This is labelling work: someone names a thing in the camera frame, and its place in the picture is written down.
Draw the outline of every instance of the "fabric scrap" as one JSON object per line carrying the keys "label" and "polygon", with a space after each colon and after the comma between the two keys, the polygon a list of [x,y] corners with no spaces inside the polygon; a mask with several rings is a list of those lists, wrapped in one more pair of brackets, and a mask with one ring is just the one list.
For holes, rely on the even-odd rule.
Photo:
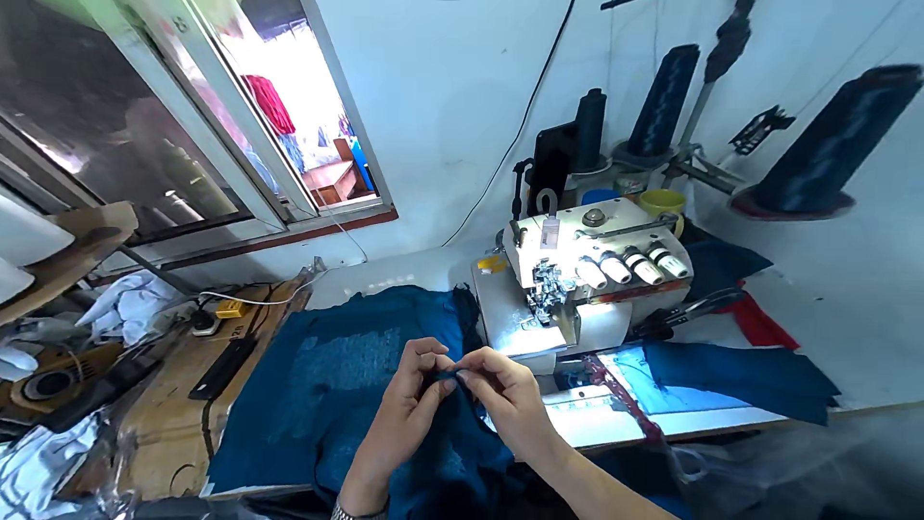
{"label": "fabric scrap", "polygon": [[687,387],[658,386],[651,376],[642,347],[633,347],[614,354],[613,358],[626,378],[638,404],[648,415],[675,414],[680,412],[703,412],[728,408],[747,408],[750,404],[734,397],[713,391]]}
{"label": "fabric scrap", "polygon": [[841,394],[811,360],[785,348],[666,341],[646,341],[642,347],[661,387],[714,391],[813,424],[828,424],[827,407]]}
{"label": "fabric scrap", "polygon": [[35,427],[0,455],[0,516],[8,520],[47,520],[74,513],[79,505],[52,497],[86,460],[96,441],[97,414],[64,433]]}
{"label": "fabric scrap", "polygon": [[121,337],[131,346],[164,335],[175,317],[188,317],[195,304],[181,305],[187,300],[151,271],[138,271],[110,285],[76,326],[92,323],[92,340]]}
{"label": "fabric scrap", "polygon": [[686,246],[696,276],[690,282],[687,302],[701,300],[773,265],[763,256],[726,241],[700,241]]}
{"label": "fabric scrap", "polygon": [[755,347],[779,345],[791,351],[797,351],[801,347],[784,328],[763,312],[754,297],[747,292],[743,300],[716,311],[716,314],[724,313],[732,313],[735,316],[735,322],[741,328],[741,332]]}

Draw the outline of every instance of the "white cable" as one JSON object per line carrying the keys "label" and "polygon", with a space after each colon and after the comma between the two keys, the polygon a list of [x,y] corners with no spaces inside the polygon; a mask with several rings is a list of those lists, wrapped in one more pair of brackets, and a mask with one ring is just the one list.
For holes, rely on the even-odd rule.
{"label": "white cable", "polygon": [[234,300],[236,302],[250,303],[251,305],[282,305],[283,303],[289,303],[292,300],[294,300],[295,295],[298,294],[299,291],[301,291],[302,289],[305,289],[312,283],[318,281],[319,279],[321,279],[321,277],[323,277],[325,274],[329,273],[330,271],[334,269],[329,269],[327,271],[321,271],[321,273],[317,277],[312,279],[310,282],[302,284],[297,289],[292,291],[292,295],[289,296],[286,300],[283,300],[282,302],[254,302],[253,300],[245,300],[243,298],[237,298],[236,296],[228,296],[227,294],[222,294],[221,292],[211,292],[211,291],[200,292],[199,296],[218,296],[219,298],[225,298],[227,300]]}
{"label": "white cable", "polygon": [[340,228],[340,230],[343,231],[343,232],[346,234],[346,237],[347,237],[347,238],[349,238],[351,241],[353,241],[354,244],[356,244],[356,246],[359,248],[359,251],[362,253],[362,262],[363,262],[363,264],[368,264],[368,263],[369,263],[369,256],[366,254],[366,250],[363,249],[361,245],[359,245],[359,242],[357,242],[356,239],[353,238],[353,235],[349,234],[349,231],[347,231],[346,229],[344,229],[344,227],[341,226],[339,222],[337,222],[337,220],[336,220],[336,218],[334,218],[334,215],[333,215],[333,214],[329,215],[328,217],[330,217],[331,220],[336,224],[336,226],[337,226],[338,228]]}
{"label": "white cable", "polygon": [[[366,250],[364,250],[364,249],[362,248],[362,246],[359,245],[359,242],[357,242],[356,239],[353,238],[353,235],[350,235],[350,234],[349,234],[349,231],[347,231],[346,229],[344,229],[344,227],[341,226],[340,223],[336,221],[336,219],[334,218],[333,215],[329,215],[328,217],[330,217],[330,218],[331,218],[331,221],[333,221],[333,222],[336,224],[336,226],[337,226],[338,228],[340,228],[340,230],[343,231],[343,232],[346,234],[346,237],[347,237],[347,238],[349,238],[351,241],[353,241],[354,244],[356,244],[356,247],[357,247],[357,248],[359,249],[359,251],[362,253],[362,262],[363,262],[364,264],[369,263],[369,256],[366,254]],[[245,299],[243,299],[243,298],[237,298],[236,296],[229,296],[229,295],[227,295],[227,294],[222,294],[221,292],[211,292],[211,291],[203,291],[203,292],[200,292],[200,293],[199,293],[199,296],[217,296],[217,297],[219,297],[219,298],[225,298],[225,299],[227,299],[227,300],[234,300],[234,301],[236,301],[236,302],[250,303],[251,305],[282,305],[283,303],[289,303],[289,302],[291,302],[293,299],[295,299],[295,295],[298,294],[299,291],[301,291],[302,289],[305,289],[306,287],[308,287],[308,286],[311,285],[312,283],[318,281],[319,279],[321,279],[322,276],[324,276],[324,275],[327,274],[328,272],[333,271],[334,269],[339,269],[339,268],[341,268],[341,267],[338,266],[338,267],[334,267],[334,268],[328,269],[328,270],[326,270],[326,271],[322,271],[317,277],[315,277],[314,279],[312,279],[310,282],[308,282],[308,283],[306,283],[306,284],[304,284],[304,285],[301,285],[301,286],[299,286],[297,289],[295,289],[294,291],[292,291],[292,295],[289,296],[288,299],[283,300],[283,301],[281,301],[281,302],[255,302],[255,301],[253,301],[253,300],[245,300]]]}

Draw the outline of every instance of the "red fabric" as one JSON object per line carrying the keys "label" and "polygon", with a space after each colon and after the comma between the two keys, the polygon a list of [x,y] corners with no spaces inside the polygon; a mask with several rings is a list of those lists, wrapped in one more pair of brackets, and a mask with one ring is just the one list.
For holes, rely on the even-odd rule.
{"label": "red fabric", "polygon": [[782,345],[791,351],[799,349],[800,345],[796,343],[796,340],[773,321],[773,318],[767,316],[747,292],[745,292],[744,300],[716,311],[716,314],[725,313],[735,315],[735,322],[741,327],[741,332],[755,347]]}
{"label": "red fabric", "polygon": [[279,99],[279,94],[276,92],[276,88],[273,87],[273,82],[263,76],[253,75],[244,76],[244,81],[250,87],[250,93],[257,100],[257,105],[260,106],[263,114],[272,123],[273,130],[276,130],[276,135],[295,133],[292,118],[289,117],[288,110],[283,105],[283,100]]}

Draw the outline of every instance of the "white cloth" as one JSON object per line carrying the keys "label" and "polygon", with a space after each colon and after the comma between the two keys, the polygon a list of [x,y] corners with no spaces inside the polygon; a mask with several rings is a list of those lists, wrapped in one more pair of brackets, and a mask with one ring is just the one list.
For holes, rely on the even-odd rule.
{"label": "white cloth", "polygon": [[139,271],[110,285],[77,325],[92,323],[93,340],[121,336],[131,346],[163,334],[164,323],[172,321],[165,319],[170,316],[164,311],[185,300],[183,293],[150,271]]}
{"label": "white cloth", "polygon": [[91,414],[65,433],[35,427],[0,456],[0,518],[47,520],[79,506],[52,500],[87,458],[99,423]]}
{"label": "white cloth", "polygon": [[19,381],[35,372],[39,362],[31,355],[11,346],[0,346],[0,379]]}

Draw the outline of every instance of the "plastic bag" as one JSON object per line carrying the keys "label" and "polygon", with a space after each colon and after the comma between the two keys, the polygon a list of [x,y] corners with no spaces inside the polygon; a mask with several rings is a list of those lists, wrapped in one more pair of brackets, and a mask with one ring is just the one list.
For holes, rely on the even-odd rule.
{"label": "plastic bag", "polygon": [[[829,427],[799,424],[771,429],[725,446],[674,445],[670,447],[670,455],[675,478],[697,518],[738,518],[745,510],[758,511],[761,506],[766,509],[767,503],[773,502],[768,500],[772,490],[817,483],[814,477],[820,471],[846,475],[848,466],[840,461],[841,457],[875,439],[886,428],[887,421],[887,417],[873,415],[835,418]],[[804,516],[789,514],[787,520],[818,518],[821,508],[848,484],[869,488],[857,478],[848,481],[828,478],[820,482],[826,483],[827,489],[816,486],[808,493],[816,502],[814,509],[803,496],[799,511]]]}

